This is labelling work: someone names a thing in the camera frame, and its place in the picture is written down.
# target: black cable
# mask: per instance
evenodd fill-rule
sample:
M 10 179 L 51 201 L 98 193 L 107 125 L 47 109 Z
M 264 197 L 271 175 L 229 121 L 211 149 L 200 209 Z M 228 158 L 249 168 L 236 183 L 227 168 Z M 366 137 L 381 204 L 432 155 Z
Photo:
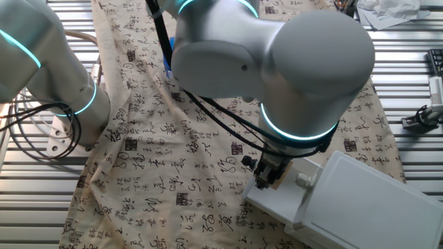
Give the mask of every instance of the black cable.
M 69 121 L 71 121 L 71 117 L 70 117 L 70 115 L 73 114 L 73 110 L 71 110 L 71 113 L 69 113 L 68 111 L 65 111 L 65 114 L 66 114 L 66 116 L 68 117 Z M 46 154 L 43 154 L 42 152 L 38 151 L 37 148 L 34 147 L 34 145 L 32 144 L 32 142 L 29 141 L 28 137 L 27 137 L 26 134 L 24 133 L 23 128 L 21 127 L 21 123 L 20 123 L 20 122 L 17 124 L 17 126 L 19 127 L 20 133 L 21 133 L 22 136 L 24 137 L 25 141 L 29 144 L 29 146 L 31 146 L 31 148 L 33 148 L 38 154 L 40 154 L 41 156 L 43 156 L 41 159 L 46 159 L 46 160 L 50 160 L 50 159 L 58 159 L 58 158 L 62 158 L 62 157 L 64 157 L 65 154 L 66 154 L 66 156 L 69 155 L 69 154 L 73 151 L 72 147 L 73 147 L 73 145 L 74 145 L 74 139 L 75 139 L 75 128 L 74 128 L 74 127 L 73 127 L 73 132 L 72 132 L 72 139 L 71 139 L 71 142 L 70 142 L 68 148 L 65 149 L 61 154 L 58 154 L 57 156 L 47 156 Z
M 269 138 L 270 140 L 272 140 L 274 142 L 278 142 L 278 143 L 280 143 L 282 145 L 292 146 L 292 144 L 290 142 L 287 142 L 286 140 L 283 140 L 283 139 L 279 139 L 279 138 L 277 138 L 277 137 L 267 133 L 266 131 L 262 130 L 261 128 L 256 127 L 254 124 L 251 124 L 250 122 L 246 121 L 245 119 L 243 119 L 243 118 L 235 115 L 234 113 L 228 111 L 226 108 L 224 108 L 221 105 L 219 105 L 213 99 L 211 99 L 211 98 L 204 98 L 204 97 L 200 97 L 200 98 L 203 99 L 204 101 L 206 101 L 208 104 L 210 104 L 213 107 L 215 107 L 216 109 L 219 109 L 220 111 L 222 111 L 226 115 L 230 116 L 235 121 L 237 121 L 237 122 L 239 122 L 241 124 L 247 125 L 248 127 L 252 128 L 253 130 L 255 130 L 258 133 L 262 134 L 263 136 Z
M 40 111 L 44 111 L 44 110 L 47 110 L 47 109 L 52 108 L 52 107 L 55 107 L 55 104 L 45 104 L 45 105 L 42 105 L 40 107 L 35 107 L 33 109 L 30 109 L 30 110 L 27 110 L 27 111 L 23 111 L 21 113 L 17 113 L 17 114 L 12 114 L 12 113 L 9 114 L 8 113 L 8 115 L 6 115 L 6 116 L 0 116 L 0 118 L 18 118 L 19 116 L 22 116 L 24 113 L 29 113 L 28 115 L 25 115 L 24 117 L 19 118 L 19 119 L 15 120 L 14 122 L 8 123 L 5 127 L 0 129 L 0 132 L 5 131 L 9 127 L 12 127 L 13 125 L 16 125 L 17 123 L 19 123 L 19 122 L 25 120 L 26 118 L 29 118 L 29 117 L 37 114 L 37 113 L 39 113 Z
M 303 157 L 307 157 L 307 156 L 312 156 L 314 154 L 316 154 L 319 150 L 318 148 L 315 148 L 315 150 L 313 150 L 312 152 L 303 154 L 303 155 L 297 155 L 297 156 L 291 156 L 291 155 L 286 155 L 283 153 L 278 153 L 275 151 L 271 151 L 265 148 L 262 148 L 258 145 L 255 145 L 254 143 L 252 143 L 251 141 L 245 139 L 243 136 L 239 135 L 237 132 L 233 131 L 231 128 L 229 128 L 226 124 L 224 124 L 222 121 L 220 121 L 218 118 L 216 118 L 209 110 L 207 110 L 206 107 L 204 107 L 195 97 L 193 94 L 185 91 L 185 93 L 189 96 L 189 98 L 201 109 L 205 112 L 206 115 L 208 115 L 211 119 L 213 119 L 219 126 L 221 126 L 222 128 L 224 128 L 225 130 L 227 130 L 229 133 L 231 133 L 233 136 L 235 136 L 237 139 L 241 140 L 242 142 L 246 143 L 247 145 L 251 146 L 254 149 L 258 149 L 261 152 L 264 152 L 266 154 L 270 154 L 272 156 L 279 156 L 279 157 L 283 157 L 283 158 L 303 158 Z
M 255 134 L 253 131 L 251 131 L 251 129 L 249 129 L 248 127 L 246 127 L 246 125 L 240 123 L 240 125 L 242 125 L 246 130 L 249 131 L 249 133 L 253 134 L 258 140 L 262 141 L 264 145 L 266 145 L 267 147 L 269 147 L 269 145 L 263 141 L 263 139 L 261 139 L 259 136 L 257 136 L 257 134 Z
M 78 125 L 78 129 L 79 129 L 79 134 L 77 136 L 77 138 L 75 137 L 75 125 L 73 125 L 72 127 L 72 139 L 71 139 L 71 143 L 69 144 L 68 148 L 66 150 L 64 150 L 61 154 L 58 154 L 57 156 L 47 156 L 45 154 L 43 154 L 42 152 L 40 152 L 33 144 L 31 141 L 29 141 L 29 139 L 26 137 L 26 134 L 23 131 L 23 128 L 21 126 L 21 121 L 25 118 L 27 118 L 28 116 L 32 116 L 35 115 L 36 113 L 39 113 L 40 111 L 44 111 L 47 110 L 49 108 L 52 107 L 57 107 L 59 109 L 61 109 L 63 112 L 65 112 L 67 118 L 69 119 L 69 121 L 72 121 L 72 118 L 74 119 L 75 123 Z M 74 111 L 70 108 L 69 105 L 67 104 L 62 104 L 60 102 L 56 102 L 56 103 L 52 103 L 52 104 L 45 104 L 42 105 L 40 107 L 36 107 L 34 109 L 31 109 L 29 111 L 24 111 L 21 113 L 17 113 L 18 111 L 18 105 L 16 105 L 16 102 L 10 105 L 9 108 L 9 112 L 8 112 L 8 119 L 7 119 L 7 125 L 6 128 L 9 129 L 12 140 L 14 141 L 14 143 L 16 144 L 16 146 L 22 150 L 26 155 L 30 156 L 31 158 L 35 159 L 35 160 L 51 160 L 51 159 L 58 159 L 58 158 L 62 158 L 65 156 L 68 156 L 78 145 L 78 142 L 80 141 L 80 137 L 81 137 L 81 125 L 80 125 L 80 121 L 78 120 L 78 117 L 75 115 Z M 18 119 L 19 116 L 23 115 L 23 113 L 29 113 L 27 116 L 22 117 L 20 119 Z M 42 157 L 39 156 L 35 156 L 32 155 L 31 153 L 28 153 L 20 144 L 19 141 L 16 139 L 15 134 L 13 133 L 12 127 L 13 125 L 17 125 L 19 127 L 20 133 L 22 134 L 22 136 L 24 137 L 25 141 L 30 145 L 31 148 L 33 148 L 38 154 L 40 154 Z
M 426 128 L 430 128 L 430 129 L 435 129 L 438 128 L 438 119 L 434 121 L 434 124 L 425 124 L 422 120 L 422 117 L 420 116 L 420 112 L 424 111 L 428 108 L 428 106 L 425 104 L 424 106 L 422 106 L 420 109 L 418 109 L 418 111 L 415 113 L 415 119 L 416 121 L 423 127 Z
M 146 4 L 153 15 L 160 10 L 159 5 L 155 0 L 146 0 Z M 159 36 L 161 50 L 165 55 L 166 62 L 171 68 L 172 48 L 169 43 L 169 36 L 166 30 L 165 21 L 163 20 L 163 15 L 159 15 L 159 17 L 154 19 L 154 25 L 157 30 L 157 35 Z

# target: cloth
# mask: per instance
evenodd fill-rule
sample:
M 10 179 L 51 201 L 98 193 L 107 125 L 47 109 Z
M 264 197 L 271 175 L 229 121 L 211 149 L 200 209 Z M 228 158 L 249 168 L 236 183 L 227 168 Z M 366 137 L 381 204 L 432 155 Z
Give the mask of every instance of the cloth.
M 277 0 L 260 7 L 262 18 L 288 20 L 334 4 Z M 78 181 L 59 248 L 307 248 L 242 199 L 252 173 L 240 161 L 260 153 L 230 136 L 166 78 L 144 1 L 93 0 L 92 9 L 111 115 Z M 165 23 L 172 36 L 175 21 L 165 15 Z M 257 124 L 257 101 L 218 103 Z M 324 163 L 335 150 L 404 181 L 371 81 L 344 113 L 327 152 L 311 159 Z
M 357 7 L 369 10 L 378 17 L 414 20 L 418 18 L 420 0 L 360 0 Z

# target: black device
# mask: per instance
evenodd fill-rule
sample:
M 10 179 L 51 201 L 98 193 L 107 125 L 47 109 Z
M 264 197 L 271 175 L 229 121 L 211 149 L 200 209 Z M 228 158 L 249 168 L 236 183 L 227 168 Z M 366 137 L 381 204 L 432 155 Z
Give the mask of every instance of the black device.
M 428 51 L 429 64 L 432 73 L 438 77 L 442 76 L 443 72 L 443 50 L 431 49 Z

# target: wrinkled cloth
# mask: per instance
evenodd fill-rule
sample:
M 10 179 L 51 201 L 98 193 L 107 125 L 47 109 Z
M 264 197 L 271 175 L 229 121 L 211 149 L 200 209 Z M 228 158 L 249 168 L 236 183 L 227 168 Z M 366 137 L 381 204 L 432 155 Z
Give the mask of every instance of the wrinkled cloth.
M 417 19 L 420 0 L 359 0 L 358 8 L 373 11 L 378 17 Z
M 262 18 L 281 21 L 334 9 L 323 0 L 260 4 Z M 93 0 L 92 10 L 112 108 L 76 186 L 59 248 L 308 248 L 242 199 L 252 173 L 240 161 L 260 152 L 220 128 L 165 76 L 145 2 Z M 165 23 L 173 36 L 175 21 L 165 15 Z M 257 125 L 256 100 L 217 101 Z M 209 110 L 261 145 L 228 116 Z M 371 80 L 343 114 L 326 153 L 311 159 L 322 164 L 336 150 L 404 181 Z

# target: white paper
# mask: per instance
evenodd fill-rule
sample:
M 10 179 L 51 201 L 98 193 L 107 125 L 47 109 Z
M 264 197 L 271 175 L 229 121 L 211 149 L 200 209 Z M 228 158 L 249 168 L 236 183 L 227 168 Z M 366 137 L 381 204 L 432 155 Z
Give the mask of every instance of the white paper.
M 364 10 L 362 8 L 357 8 L 357 10 L 359 12 L 360 18 L 363 17 L 366 18 L 368 22 L 377 30 L 382 30 L 384 28 L 389 28 L 409 21 L 407 19 L 387 17 L 387 16 L 378 17 L 377 14 L 368 10 Z M 417 17 L 418 19 L 421 19 L 430 14 L 431 12 L 429 11 L 419 11 Z
M 419 0 L 360 0 L 358 8 L 369 10 L 376 16 L 394 17 L 408 20 L 417 19 L 420 10 Z

